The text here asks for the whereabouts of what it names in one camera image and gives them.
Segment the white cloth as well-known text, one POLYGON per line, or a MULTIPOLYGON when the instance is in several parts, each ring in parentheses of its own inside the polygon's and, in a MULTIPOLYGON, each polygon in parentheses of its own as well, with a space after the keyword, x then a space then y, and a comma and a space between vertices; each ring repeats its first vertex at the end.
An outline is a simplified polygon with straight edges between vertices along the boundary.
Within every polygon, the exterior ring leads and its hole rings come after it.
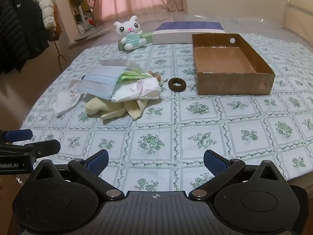
POLYGON ((72 110, 82 97, 78 90, 81 80, 71 80, 65 90, 57 95, 56 101, 52 104, 55 116, 60 117, 72 110))

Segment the yellow fluffy towel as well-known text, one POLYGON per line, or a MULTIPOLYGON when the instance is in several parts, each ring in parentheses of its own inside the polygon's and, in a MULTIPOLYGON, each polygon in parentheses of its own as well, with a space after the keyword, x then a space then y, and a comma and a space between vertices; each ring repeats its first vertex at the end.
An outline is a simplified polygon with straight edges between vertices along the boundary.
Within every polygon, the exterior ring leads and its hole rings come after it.
POLYGON ((87 115, 101 114, 100 118, 102 120, 119 118, 125 113, 128 113, 132 120, 137 120, 142 116, 147 104, 148 100, 131 100, 113 103, 94 97, 85 105, 85 112, 87 115))

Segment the blue surgical face mask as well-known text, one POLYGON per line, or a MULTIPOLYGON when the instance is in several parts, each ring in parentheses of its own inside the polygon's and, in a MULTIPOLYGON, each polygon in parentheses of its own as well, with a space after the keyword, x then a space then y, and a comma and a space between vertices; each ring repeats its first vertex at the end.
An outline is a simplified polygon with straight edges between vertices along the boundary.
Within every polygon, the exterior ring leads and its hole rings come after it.
POLYGON ((78 90, 109 100, 119 77, 126 68, 126 66, 97 66, 83 76, 78 90))

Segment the brown hair scrunchie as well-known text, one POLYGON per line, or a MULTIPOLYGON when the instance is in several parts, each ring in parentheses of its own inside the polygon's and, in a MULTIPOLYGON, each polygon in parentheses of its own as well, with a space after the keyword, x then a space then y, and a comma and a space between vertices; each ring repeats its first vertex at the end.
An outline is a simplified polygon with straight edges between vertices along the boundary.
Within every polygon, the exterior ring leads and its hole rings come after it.
POLYGON ((173 92, 183 92, 186 89, 186 82, 181 78, 172 78, 168 81, 168 87, 173 92))

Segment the white pink packaged tissue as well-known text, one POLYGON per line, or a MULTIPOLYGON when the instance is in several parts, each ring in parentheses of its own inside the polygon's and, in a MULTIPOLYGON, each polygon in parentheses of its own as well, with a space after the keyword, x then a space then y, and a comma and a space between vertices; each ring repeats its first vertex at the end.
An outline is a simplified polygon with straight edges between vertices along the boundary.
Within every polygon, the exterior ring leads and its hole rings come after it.
POLYGON ((156 78, 125 81, 117 83, 110 97, 112 102, 131 100, 157 100, 160 98, 160 86, 156 78))

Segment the green microfiber cloth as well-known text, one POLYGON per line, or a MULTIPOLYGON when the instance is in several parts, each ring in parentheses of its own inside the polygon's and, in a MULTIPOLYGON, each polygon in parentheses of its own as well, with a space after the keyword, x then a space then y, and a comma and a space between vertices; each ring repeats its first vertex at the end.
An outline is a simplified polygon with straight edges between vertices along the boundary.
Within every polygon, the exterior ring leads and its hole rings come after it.
POLYGON ((117 82, 133 81, 150 78, 151 74, 140 70, 126 70, 118 78, 117 82))

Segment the clear plastic bag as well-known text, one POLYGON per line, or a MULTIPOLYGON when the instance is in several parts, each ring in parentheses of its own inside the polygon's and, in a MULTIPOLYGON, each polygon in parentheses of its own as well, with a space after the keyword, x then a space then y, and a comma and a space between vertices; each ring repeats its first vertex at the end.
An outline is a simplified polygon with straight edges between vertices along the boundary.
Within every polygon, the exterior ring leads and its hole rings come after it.
POLYGON ((143 72, 143 68, 138 65, 134 61, 123 60, 123 59, 112 59, 112 60, 98 60, 100 65, 102 66, 119 66, 119 67, 126 67, 127 71, 140 71, 143 72))

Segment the floral green white tablecloth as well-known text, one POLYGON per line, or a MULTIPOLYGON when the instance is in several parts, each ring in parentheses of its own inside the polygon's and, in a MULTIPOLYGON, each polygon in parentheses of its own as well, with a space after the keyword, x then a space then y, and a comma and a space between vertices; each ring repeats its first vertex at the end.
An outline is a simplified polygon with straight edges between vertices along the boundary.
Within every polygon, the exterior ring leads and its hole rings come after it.
POLYGON ((312 50, 299 43, 255 34, 244 38, 274 70, 268 96, 199 96, 192 46, 147 45, 121 52, 115 43, 82 52, 33 106, 22 127, 34 142, 58 139, 53 163, 109 152, 101 174, 108 183, 129 190, 192 189, 212 179, 203 154, 239 158, 249 165, 276 164, 291 184, 312 193, 312 50), (187 88, 174 93, 164 84, 138 120, 124 115, 103 121, 85 112, 87 98, 57 117, 53 104, 72 79, 80 79, 99 60, 125 59, 169 79, 184 79, 187 88))

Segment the black puffer jacket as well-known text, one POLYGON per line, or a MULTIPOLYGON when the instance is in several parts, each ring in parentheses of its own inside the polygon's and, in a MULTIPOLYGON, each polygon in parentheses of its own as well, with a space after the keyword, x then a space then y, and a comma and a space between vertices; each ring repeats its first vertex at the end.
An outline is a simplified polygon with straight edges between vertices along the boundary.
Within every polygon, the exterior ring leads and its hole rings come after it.
POLYGON ((42 10, 33 0, 1 0, 1 73, 21 71, 49 47, 42 10))

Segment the tan toe separator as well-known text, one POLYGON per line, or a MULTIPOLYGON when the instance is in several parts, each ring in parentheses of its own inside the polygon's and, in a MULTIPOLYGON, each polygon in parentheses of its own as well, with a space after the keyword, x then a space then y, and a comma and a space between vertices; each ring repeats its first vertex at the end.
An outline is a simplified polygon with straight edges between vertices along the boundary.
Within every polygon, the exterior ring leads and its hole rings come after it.
POLYGON ((164 83, 168 80, 167 78, 161 76, 159 73, 154 73, 151 70, 148 71, 148 74, 157 79, 157 81, 159 82, 159 86, 163 86, 164 83))

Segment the wooden bookshelf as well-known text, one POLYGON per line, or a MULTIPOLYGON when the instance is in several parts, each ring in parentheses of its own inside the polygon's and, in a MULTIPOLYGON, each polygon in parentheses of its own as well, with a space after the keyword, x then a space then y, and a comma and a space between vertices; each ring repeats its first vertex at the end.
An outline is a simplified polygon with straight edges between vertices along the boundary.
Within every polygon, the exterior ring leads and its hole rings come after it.
POLYGON ((68 0, 75 23, 80 34, 96 27, 90 0, 68 0))

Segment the white puffer jacket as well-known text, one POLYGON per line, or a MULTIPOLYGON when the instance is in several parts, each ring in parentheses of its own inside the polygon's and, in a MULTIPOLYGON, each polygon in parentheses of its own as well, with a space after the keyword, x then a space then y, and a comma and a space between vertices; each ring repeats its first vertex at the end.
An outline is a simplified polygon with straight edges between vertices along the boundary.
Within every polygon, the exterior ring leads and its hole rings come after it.
POLYGON ((56 28, 56 21, 54 17, 54 3, 52 0, 33 0, 36 2, 42 13, 42 20, 45 26, 45 29, 54 29, 56 28))

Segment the white bunny plush toy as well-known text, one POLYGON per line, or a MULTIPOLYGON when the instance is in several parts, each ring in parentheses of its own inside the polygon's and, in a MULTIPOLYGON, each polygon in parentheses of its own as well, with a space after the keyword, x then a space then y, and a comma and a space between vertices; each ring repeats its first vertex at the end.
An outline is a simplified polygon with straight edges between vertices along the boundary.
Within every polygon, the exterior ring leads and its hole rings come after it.
POLYGON ((138 34, 138 36, 143 35, 140 24, 137 22, 137 16, 133 15, 128 21, 124 23, 116 21, 113 26, 116 29, 117 36, 121 43, 125 43, 127 37, 138 34))

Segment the green rectangular box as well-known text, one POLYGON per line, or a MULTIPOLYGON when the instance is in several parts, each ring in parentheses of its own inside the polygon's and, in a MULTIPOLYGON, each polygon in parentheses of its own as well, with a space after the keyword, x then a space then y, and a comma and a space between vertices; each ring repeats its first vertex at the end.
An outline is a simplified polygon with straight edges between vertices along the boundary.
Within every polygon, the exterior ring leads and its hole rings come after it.
POLYGON ((131 51, 143 47, 146 44, 152 43, 152 32, 143 33, 143 35, 138 36, 135 34, 133 36, 127 37, 125 43, 118 42, 118 48, 120 51, 126 50, 131 51))

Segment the blue and white flat box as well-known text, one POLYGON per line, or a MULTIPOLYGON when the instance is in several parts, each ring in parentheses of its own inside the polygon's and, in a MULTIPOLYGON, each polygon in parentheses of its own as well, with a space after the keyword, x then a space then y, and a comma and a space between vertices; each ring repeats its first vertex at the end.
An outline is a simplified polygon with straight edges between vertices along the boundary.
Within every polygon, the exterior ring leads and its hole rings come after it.
POLYGON ((219 22, 176 21, 164 22, 151 34, 154 45, 192 44, 192 35, 225 33, 219 22))

